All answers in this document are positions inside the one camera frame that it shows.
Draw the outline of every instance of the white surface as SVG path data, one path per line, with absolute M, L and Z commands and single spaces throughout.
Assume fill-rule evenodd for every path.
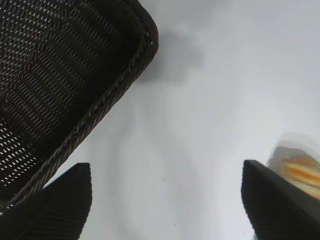
M 61 167 L 90 162 L 81 240 L 251 240 L 244 159 L 320 153 L 320 1 L 142 0 L 153 63 Z

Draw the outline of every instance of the white floor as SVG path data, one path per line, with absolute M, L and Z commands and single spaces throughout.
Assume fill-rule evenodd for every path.
M 320 153 L 320 1 L 141 3 L 158 54 L 58 172 L 91 163 L 80 239 L 252 240 L 243 160 Z

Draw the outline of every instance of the bread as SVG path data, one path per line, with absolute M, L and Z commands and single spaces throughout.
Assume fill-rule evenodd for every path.
M 320 163 L 312 157 L 284 159 L 279 174 L 297 188 L 320 200 Z

